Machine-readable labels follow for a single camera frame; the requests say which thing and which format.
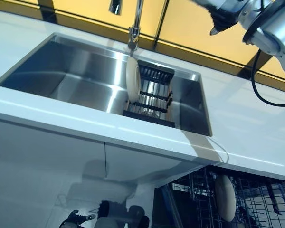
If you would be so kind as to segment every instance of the black dish rack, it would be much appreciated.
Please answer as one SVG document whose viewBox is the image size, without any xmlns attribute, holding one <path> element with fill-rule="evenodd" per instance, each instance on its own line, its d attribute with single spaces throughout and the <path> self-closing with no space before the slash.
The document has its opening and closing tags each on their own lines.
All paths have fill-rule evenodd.
<svg viewBox="0 0 285 228">
<path fill-rule="evenodd" d="M 224 221 L 218 213 L 214 191 L 218 175 L 227 175 L 235 190 L 237 209 L 232 222 Z M 285 181 L 208 166 L 162 191 L 176 227 L 285 228 Z"/>
<path fill-rule="evenodd" d="M 174 70 L 138 60 L 141 91 L 138 102 L 128 103 L 124 116 L 175 127 L 171 121 L 173 92 L 171 80 Z"/>
</svg>

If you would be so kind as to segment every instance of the white plate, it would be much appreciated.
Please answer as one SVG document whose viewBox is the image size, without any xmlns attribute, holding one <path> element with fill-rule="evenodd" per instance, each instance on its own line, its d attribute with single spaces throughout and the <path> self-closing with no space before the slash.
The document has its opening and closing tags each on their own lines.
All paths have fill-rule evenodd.
<svg viewBox="0 0 285 228">
<path fill-rule="evenodd" d="M 130 102 L 137 102 L 139 100 L 139 92 L 141 89 L 141 77 L 139 74 L 138 63 L 133 57 L 129 57 L 127 61 L 126 84 Z"/>
<path fill-rule="evenodd" d="M 228 176 L 218 176 L 214 181 L 214 189 L 219 215 L 231 222 L 236 213 L 236 196 Z"/>
</svg>

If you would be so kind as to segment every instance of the stainless steel sink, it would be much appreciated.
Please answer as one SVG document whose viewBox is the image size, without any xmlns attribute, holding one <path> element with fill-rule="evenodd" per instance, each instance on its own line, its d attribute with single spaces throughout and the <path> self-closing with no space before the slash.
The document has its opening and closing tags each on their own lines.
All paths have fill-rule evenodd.
<svg viewBox="0 0 285 228">
<path fill-rule="evenodd" d="M 5 73 L 0 86 L 123 115 L 129 106 L 127 58 L 118 51 L 52 34 Z M 173 71 L 170 121 L 175 128 L 211 135 L 200 74 L 151 59 L 140 61 Z"/>
</svg>

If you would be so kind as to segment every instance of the white cabinet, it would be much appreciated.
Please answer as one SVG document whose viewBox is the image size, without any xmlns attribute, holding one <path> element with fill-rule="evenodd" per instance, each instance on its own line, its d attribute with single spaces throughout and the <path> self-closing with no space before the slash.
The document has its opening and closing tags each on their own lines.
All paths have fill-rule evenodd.
<svg viewBox="0 0 285 228">
<path fill-rule="evenodd" d="M 104 155 L 104 143 L 0 121 L 0 227 L 44 228 L 50 215 L 59 227 L 84 180 L 105 177 Z"/>
<path fill-rule="evenodd" d="M 121 182 L 159 187 L 204 166 L 109 144 L 105 151 L 107 178 Z"/>
</svg>

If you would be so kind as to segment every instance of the dish rack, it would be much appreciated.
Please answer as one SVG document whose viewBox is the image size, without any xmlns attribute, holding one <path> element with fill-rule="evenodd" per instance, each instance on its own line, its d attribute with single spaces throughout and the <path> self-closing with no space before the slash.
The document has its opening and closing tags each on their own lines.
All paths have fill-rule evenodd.
<svg viewBox="0 0 285 228">
<path fill-rule="evenodd" d="M 236 215 L 230 223 L 218 213 L 214 191 L 218 175 L 227 175 L 235 190 Z M 285 181 L 208 166 L 174 181 L 170 189 L 190 195 L 194 227 L 285 228 Z"/>
<path fill-rule="evenodd" d="M 141 76 L 139 101 L 133 104 L 128 102 L 123 115 L 175 127 L 175 123 L 171 121 L 171 82 L 174 70 L 140 60 L 138 66 Z"/>
</svg>

